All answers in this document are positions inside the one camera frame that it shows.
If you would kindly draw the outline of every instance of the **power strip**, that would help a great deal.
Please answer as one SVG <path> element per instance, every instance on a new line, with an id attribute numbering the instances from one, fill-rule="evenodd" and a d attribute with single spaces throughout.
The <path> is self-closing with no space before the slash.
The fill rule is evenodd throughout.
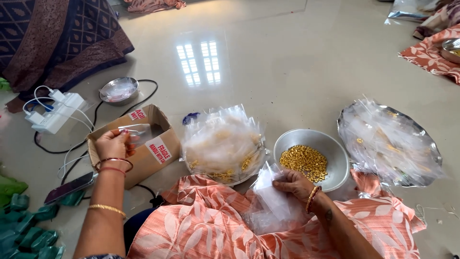
<path id="1" fill-rule="evenodd" d="M 53 111 L 45 112 L 42 115 L 33 111 L 31 115 L 26 116 L 26 119 L 33 123 L 32 128 L 34 130 L 56 134 L 69 117 L 85 104 L 85 100 L 77 93 L 62 94 L 59 92 L 58 94 L 60 95 L 59 101 L 55 101 L 51 104 L 53 106 Z M 49 94 L 49 96 L 56 99 L 56 96 L 53 96 L 52 93 Z"/>

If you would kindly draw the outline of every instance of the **fragile sticker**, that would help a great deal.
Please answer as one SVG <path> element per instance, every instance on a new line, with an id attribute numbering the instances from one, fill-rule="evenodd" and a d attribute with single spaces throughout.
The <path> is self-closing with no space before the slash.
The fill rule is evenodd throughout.
<path id="1" fill-rule="evenodd" d="M 168 148 L 160 137 L 147 141 L 145 145 L 149 148 L 158 163 L 163 164 L 171 158 L 171 153 L 169 153 Z"/>
<path id="2" fill-rule="evenodd" d="M 146 115 L 145 115 L 144 110 L 142 110 L 142 108 L 139 108 L 133 112 L 130 112 L 129 117 L 131 118 L 131 120 L 137 120 L 137 119 L 145 118 Z"/>

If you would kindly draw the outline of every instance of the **tattoo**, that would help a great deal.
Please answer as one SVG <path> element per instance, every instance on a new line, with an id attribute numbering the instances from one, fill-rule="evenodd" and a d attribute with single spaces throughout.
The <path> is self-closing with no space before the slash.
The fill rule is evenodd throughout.
<path id="1" fill-rule="evenodd" d="M 329 231 L 329 227 L 332 224 L 332 210 L 331 209 L 326 211 L 326 214 L 324 214 L 324 218 L 326 219 L 326 225 L 328 226 L 326 230 Z"/>

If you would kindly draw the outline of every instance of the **tiled floor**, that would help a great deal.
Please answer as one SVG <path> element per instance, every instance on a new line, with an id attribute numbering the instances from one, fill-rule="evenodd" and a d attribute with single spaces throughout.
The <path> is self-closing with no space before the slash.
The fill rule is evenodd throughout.
<path id="1" fill-rule="evenodd" d="M 460 215 L 454 210 L 460 208 L 460 88 L 397 57 L 397 52 L 417 42 L 411 37 L 417 24 L 385 24 L 389 3 L 212 0 L 144 15 L 128 14 L 121 6 L 116 9 L 136 50 L 127 63 L 85 79 L 73 92 L 97 102 L 97 90 L 114 78 L 156 80 L 159 90 L 147 103 L 165 112 L 179 136 L 185 114 L 242 103 L 248 115 L 266 123 L 268 148 L 283 132 L 295 128 L 316 129 L 339 139 L 340 110 L 363 94 L 373 97 L 410 115 L 430 133 L 450 176 L 427 188 L 394 189 L 406 205 L 425 207 L 428 228 L 414 235 L 421 258 L 447 259 L 449 253 L 460 253 L 460 220 L 449 213 Z M 204 55 L 205 47 L 209 56 Z M 180 59 L 179 49 L 193 52 L 194 57 Z M 140 87 L 144 95 L 152 90 L 148 83 Z M 0 100 L 11 97 L 2 93 Z M 97 126 L 124 109 L 103 105 Z M 0 130 L 4 170 L 30 185 L 26 193 L 32 196 L 33 211 L 60 184 L 56 172 L 64 155 L 47 154 L 33 144 L 34 131 L 23 113 L 3 113 Z M 44 135 L 41 143 L 63 150 L 82 141 L 85 130 L 69 124 L 56 135 Z M 72 152 L 70 159 L 84 150 Z M 79 163 L 69 180 L 90 170 L 88 162 Z M 159 191 L 186 174 L 184 165 L 176 161 L 144 184 Z M 147 207 L 150 194 L 141 188 L 130 193 L 128 214 L 132 215 Z M 64 207 L 53 222 L 45 224 L 61 232 L 65 258 L 73 253 L 87 204 Z"/>

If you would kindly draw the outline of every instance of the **red bangle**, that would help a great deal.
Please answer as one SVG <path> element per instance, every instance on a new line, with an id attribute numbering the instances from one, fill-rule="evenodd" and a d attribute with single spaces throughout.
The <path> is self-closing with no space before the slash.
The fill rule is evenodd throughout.
<path id="1" fill-rule="evenodd" d="M 307 209 L 307 213 L 311 213 L 311 205 L 313 204 L 313 200 L 315 199 L 315 196 L 316 194 L 318 193 L 318 190 L 322 190 L 322 186 L 318 186 L 318 188 L 316 189 L 316 192 L 313 194 L 313 196 L 311 197 L 311 201 L 310 201 L 310 204 L 308 205 L 308 209 Z"/>
<path id="2" fill-rule="evenodd" d="M 98 172 L 101 172 L 101 171 L 104 171 L 104 170 L 115 170 L 115 171 L 119 171 L 119 172 L 123 173 L 123 175 L 124 175 L 125 178 L 126 178 L 126 172 L 124 172 L 124 171 L 121 170 L 121 169 L 114 168 L 114 167 L 103 167 L 103 168 L 99 169 Z"/>
<path id="3" fill-rule="evenodd" d="M 98 168 L 98 166 L 100 166 L 101 163 L 102 163 L 102 162 L 105 162 L 105 161 L 123 161 L 123 162 L 125 162 L 125 163 L 128 163 L 128 164 L 131 166 L 131 168 L 128 169 L 128 170 L 126 170 L 126 173 L 128 173 L 129 171 L 131 171 L 132 168 L 134 167 L 134 165 L 133 165 L 131 162 L 129 162 L 128 160 L 126 160 L 126 159 L 124 159 L 124 158 L 106 158 L 106 159 L 103 159 L 103 160 L 99 161 L 99 162 L 94 166 L 94 168 L 96 168 L 96 171 L 99 172 L 100 169 Z"/>

